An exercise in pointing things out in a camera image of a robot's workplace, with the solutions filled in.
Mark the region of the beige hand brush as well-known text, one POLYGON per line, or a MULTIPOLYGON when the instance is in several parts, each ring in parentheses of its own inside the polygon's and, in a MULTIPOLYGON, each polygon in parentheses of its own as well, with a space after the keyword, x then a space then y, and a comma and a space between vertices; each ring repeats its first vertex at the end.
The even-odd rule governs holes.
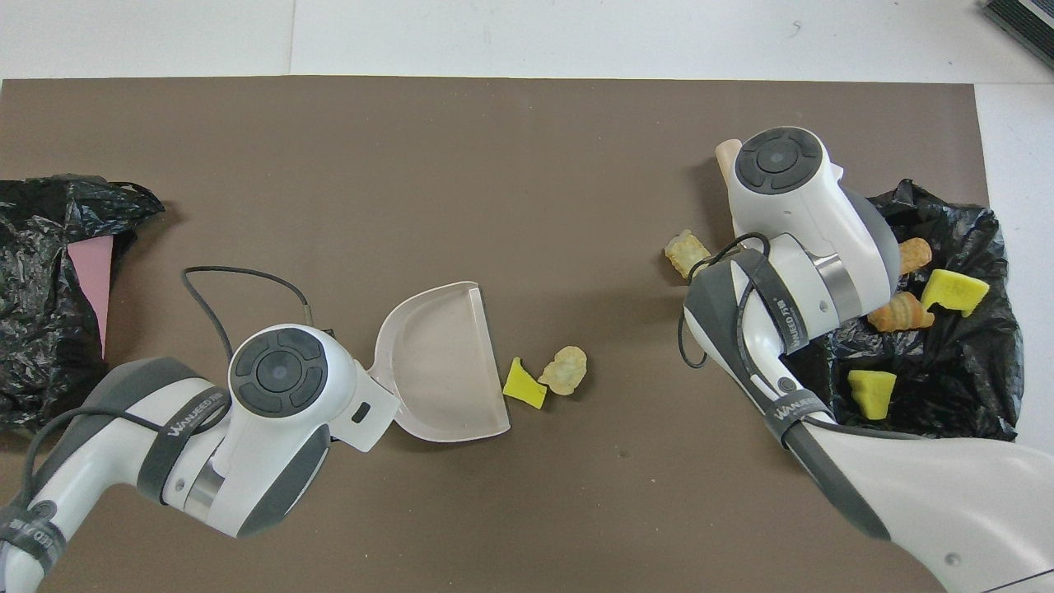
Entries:
POLYGON ((735 161, 740 154, 743 143, 741 139, 730 138, 720 142, 718 146, 715 147, 715 158, 716 164, 718 164, 724 184, 728 191, 734 191, 744 187, 742 181, 739 180, 737 169, 735 169, 735 161))

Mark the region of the pale yellow elongated cracker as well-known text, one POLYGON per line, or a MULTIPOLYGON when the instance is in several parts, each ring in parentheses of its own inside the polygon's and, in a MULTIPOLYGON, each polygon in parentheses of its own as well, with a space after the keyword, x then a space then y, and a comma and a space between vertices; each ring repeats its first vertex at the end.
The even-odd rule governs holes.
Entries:
POLYGON ((692 280, 692 275, 707 266, 713 258, 713 252, 689 229, 682 229, 671 237, 663 248, 663 255, 685 281, 692 280))

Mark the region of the beige dustpan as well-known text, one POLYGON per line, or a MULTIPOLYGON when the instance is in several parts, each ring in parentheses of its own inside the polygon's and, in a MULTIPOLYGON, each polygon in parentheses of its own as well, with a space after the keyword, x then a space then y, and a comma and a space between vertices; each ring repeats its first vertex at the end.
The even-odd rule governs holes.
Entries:
POLYGON ((392 309, 368 372, 398 399, 395 423, 422 441, 479 441, 511 429, 479 282, 434 286, 392 309))

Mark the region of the notched yellow sponge piece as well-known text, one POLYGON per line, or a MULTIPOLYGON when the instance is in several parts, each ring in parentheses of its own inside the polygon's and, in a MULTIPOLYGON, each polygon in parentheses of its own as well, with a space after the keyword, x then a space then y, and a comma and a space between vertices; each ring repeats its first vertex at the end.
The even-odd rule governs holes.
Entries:
POLYGON ((954 273, 951 270, 936 269, 930 274, 920 297, 920 305, 923 311, 939 305, 949 311, 958 311, 963 318, 968 318, 982 304, 990 290, 991 285, 978 278, 954 273))

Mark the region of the small yellow sponge piece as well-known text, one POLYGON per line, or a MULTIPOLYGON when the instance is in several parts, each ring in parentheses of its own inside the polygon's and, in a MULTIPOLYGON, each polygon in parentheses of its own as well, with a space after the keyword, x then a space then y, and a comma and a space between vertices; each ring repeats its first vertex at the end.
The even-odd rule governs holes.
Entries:
POLYGON ((548 395, 548 387, 539 382, 524 368, 522 357, 513 357, 501 393, 507 398, 540 410, 548 395))

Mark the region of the brown table mat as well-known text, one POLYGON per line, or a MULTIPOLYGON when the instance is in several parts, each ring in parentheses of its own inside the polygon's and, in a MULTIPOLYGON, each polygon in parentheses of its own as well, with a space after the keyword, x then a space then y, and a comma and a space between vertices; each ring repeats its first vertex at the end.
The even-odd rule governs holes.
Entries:
POLYGON ((989 199, 968 84, 7 80, 0 179, 94 174, 165 203, 110 293, 112 365, 225 380, 195 265, 300 286, 365 365, 393 307, 462 280, 502 374, 590 359, 572 397, 509 401, 493 439, 332 446, 254 538, 112 488, 39 593, 944 593, 833 509, 721 369, 680 357, 662 249, 733 239, 715 146, 774 125, 817 133, 863 195, 989 199))

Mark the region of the brown bread roll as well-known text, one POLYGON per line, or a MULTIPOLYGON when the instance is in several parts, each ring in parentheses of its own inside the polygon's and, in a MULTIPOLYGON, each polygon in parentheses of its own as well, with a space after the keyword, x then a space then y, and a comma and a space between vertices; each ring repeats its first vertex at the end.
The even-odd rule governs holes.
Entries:
POLYGON ((907 275, 914 271, 924 268, 932 262, 933 252, 930 243, 922 237, 912 237, 898 244, 900 258, 898 275, 907 275))

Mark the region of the black bag over pink bin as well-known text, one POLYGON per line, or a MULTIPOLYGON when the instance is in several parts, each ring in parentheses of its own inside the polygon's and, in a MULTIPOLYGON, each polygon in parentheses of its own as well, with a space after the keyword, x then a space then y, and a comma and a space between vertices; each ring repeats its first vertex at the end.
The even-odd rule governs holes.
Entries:
POLYGON ((99 318, 69 248, 113 237, 119 262, 163 210, 150 189, 99 176, 0 180, 0 434, 35 434, 106 373, 99 318))

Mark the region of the striped croissant piece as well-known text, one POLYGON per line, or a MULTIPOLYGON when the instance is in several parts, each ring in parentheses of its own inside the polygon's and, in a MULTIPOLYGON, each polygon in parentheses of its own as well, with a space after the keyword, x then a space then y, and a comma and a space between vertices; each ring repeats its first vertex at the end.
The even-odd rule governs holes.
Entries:
POLYGON ((900 333, 933 327, 936 315, 923 309, 914 294, 895 292, 889 303, 870 312, 865 319, 878 333, 900 333))

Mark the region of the dark ribbed device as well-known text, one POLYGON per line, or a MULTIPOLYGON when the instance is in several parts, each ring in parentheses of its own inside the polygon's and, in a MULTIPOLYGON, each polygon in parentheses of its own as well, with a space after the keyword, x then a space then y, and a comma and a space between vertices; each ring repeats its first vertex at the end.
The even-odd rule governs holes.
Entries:
POLYGON ((985 18, 1054 70, 1054 0, 982 0, 985 18))

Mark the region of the pink bin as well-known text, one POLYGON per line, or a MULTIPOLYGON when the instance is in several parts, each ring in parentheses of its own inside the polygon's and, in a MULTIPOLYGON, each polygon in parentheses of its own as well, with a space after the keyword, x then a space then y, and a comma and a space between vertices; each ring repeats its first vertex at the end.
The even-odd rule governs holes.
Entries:
POLYGON ((108 337, 110 271, 112 271, 114 240, 113 236, 99 236, 69 244, 69 258, 74 264, 84 297, 96 315, 102 356, 105 356, 108 337))

